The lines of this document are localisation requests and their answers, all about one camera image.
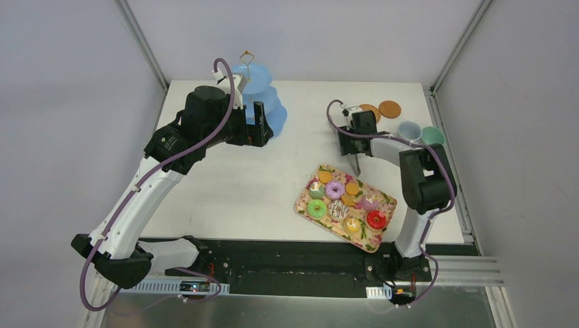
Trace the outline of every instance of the donut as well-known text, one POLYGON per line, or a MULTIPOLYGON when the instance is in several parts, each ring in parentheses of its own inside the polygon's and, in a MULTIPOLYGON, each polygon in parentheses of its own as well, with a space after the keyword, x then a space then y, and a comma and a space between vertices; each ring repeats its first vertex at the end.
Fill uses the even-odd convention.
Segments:
POLYGON ((328 206, 328 215, 335 221, 343 221, 348 216, 350 208, 341 200, 335 200, 328 206))
POLYGON ((319 183, 318 181, 314 181, 308 188, 308 195, 315 200, 320 200, 326 195, 326 189, 324 185, 319 183))
POLYGON ((339 181, 330 181, 326 184, 326 196, 331 200, 337 200, 340 196, 344 193, 344 185, 342 182, 339 181))
POLYGON ((386 227, 386 215, 381 210, 371 210, 366 214, 366 224, 374 232, 381 232, 386 227))
POLYGON ((352 196, 357 195, 359 191, 360 187, 358 187, 358 184, 355 182, 348 182, 348 184, 345 186, 345 192, 352 196))
POLYGON ((344 220, 342 223, 342 230, 346 234, 349 234, 350 236, 354 236, 355 234, 357 234, 361 228, 362 228, 362 225, 360 224, 358 219, 356 219, 355 217, 350 217, 350 218, 344 220))
POLYGON ((354 198, 352 198, 352 196, 348 195, 347 193, 344 193, 342 197, 340 197, 340 200, 348 206, 356 206, 354 198))
POLYGON ((320 181, 322 181, 322 183, 328 183, 330 182, 334 177, 332 176, 332 174, 328 171, 322 171, 320 172, 320 175, 317 177, 318 179, 320 179, 320 181))
POLYGON ((376 195, 368 195, 360 201, 360 207, 363 210, 375 210, 378 207, 378 198, 376 195))
POLYGON ((307 211, 312 219, 319 220, 326 216, 328 207, 322 200, 310 200, 307 204, 307 211))

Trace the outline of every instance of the metal floor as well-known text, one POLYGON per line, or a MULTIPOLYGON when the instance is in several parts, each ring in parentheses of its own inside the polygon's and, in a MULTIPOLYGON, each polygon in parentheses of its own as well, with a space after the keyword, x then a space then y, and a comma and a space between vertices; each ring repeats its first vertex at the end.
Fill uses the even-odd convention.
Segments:
MULTIPOLYGON (((121 293, 112 308, 133 312, 163 295, 121 293)), ((411 309, 386 300, 227 295, 207 303, 168 299, 130 317, 104 314, 101 327, 495 327, 484 287, 435 287, 411 309)))

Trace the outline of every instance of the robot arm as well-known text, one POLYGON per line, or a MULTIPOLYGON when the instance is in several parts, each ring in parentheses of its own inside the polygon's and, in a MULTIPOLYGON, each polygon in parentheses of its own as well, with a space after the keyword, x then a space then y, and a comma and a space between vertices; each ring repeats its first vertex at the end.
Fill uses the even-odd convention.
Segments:
POLYGON ((175 120, 155 131, 129 187, 104 221, 88 235, 77 234, 71 242, 77 252, 88 258, 93 247, 101 241, 91 261, 99 273, 121 288, 136 286, 149 272, 162 273, 175 267, 190 267, 196 261, 201 245, 194 245, 189 238, 157 243, 138 240, 165 196, 187 175, 194 163, 205 157, 206 150, 223 142, 263 147, 273 136, 262 102, 254 102, 256 123, 246 123, 246 109, 241 98, 246 83, 244 76, 233 75, 235 90, 231 90, 228 77, 224 78, 219 71, 215 75, 218 79, 216 87, 197 87, 187 96, 185 109, 177 114, 175 120), (136 187, 151 169, 211 135, 224 119, 231 97, 234 97, 234 109, 224 127, 208 143, 170 161, 136 187), (132 192, 135 194, 124 204, 126 196, 132 192), (103 236, 118 208, 122 208, 121 212, 109 233, 103 236))
MULTIPOLYGON (((376 130, 376 118, 371 111, 357 107, 343 110, 348 125, 340 129, 358 135, 383 135, 376 130)), ((430 232, 430 216, 444 208, 451 200, 451 193, 440 168, 426 149, 414 149, 404 143, 387 139, 359 139, 338 133, 340 151, 347 156, 356 175, 360 174, 357 155, 366 154, 384 159, 398 167, 401 172, 402 193, 408 205, 404 224, 394 242, 395 248, 386 267, 386 279, 407 280, 412 274, 423 274, 428 266, 421 247, 430 232)), ((448 158, 441 145, 431 146, 448 173, 456 194, 456 183, 448 158)))

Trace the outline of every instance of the sprinkled donut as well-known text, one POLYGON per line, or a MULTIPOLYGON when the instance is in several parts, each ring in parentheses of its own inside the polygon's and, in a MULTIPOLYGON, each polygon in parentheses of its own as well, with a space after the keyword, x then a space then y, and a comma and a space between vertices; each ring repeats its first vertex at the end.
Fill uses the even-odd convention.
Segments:
POLYGON ((326 184, 326 196, 331 200, 337 200, 343 195, 345 187, 342 182, 330 181, 326 184))
POLYGON ((350 210, 341 200, 335 200, 328 206, 328 214, 335 221, 343 221, 350 210))
POLYGON ((326 216, 328 207, 322 200, 310 200, 307 204, 308 215, 315 220, 326 216))
POLYGON ((324 185, 319 183, 318 181, 314 181, 308 188, 308 195, 315 200, 320 200, 326 195, 326 189, 324 185))

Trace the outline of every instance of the small orange disk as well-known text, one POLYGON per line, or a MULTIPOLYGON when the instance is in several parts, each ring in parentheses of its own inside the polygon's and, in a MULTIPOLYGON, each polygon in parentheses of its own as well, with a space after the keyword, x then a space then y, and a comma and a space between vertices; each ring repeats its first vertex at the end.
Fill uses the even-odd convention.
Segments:
POLYGON ((360 107, 363 111, 373 111, 374 116, 376 117, 376 123, 380 121, 380 118, 382 116, 380 115, 380 111, 378 110, 378 108, 376 108, 376 106, 372 106, 370 104, 361 104, 358 107, 360 107))
POLYGON ((350 195, 356 195, 358 192, 360 191, 360 188, 358 187, 358 184, 355 182, 349 182, 346 186, 345 186, 345 192, 349 193, 350 195))
POLYGON ((342 200, 342 202, 345 205, 348 206, 356 206, 356 202, 354 201, 354 198, 352 198, 352 196, 348 195, 347 193, 344 193, 342 195, 342 197, 340 197, 340 199, 342 200))
POLYGON ((332 174, 328 171, 323 171, 320 172, 320 175, 318 176, 318 178, 320 179, 321 183, 328 183, 330 182, 334 177, 332 177, 332 174))
POLYGON ((378 108, 380 108, 380 113, 387 118, 397 118, 402 113, 400 105, 392 100, 382 101, 378 108))

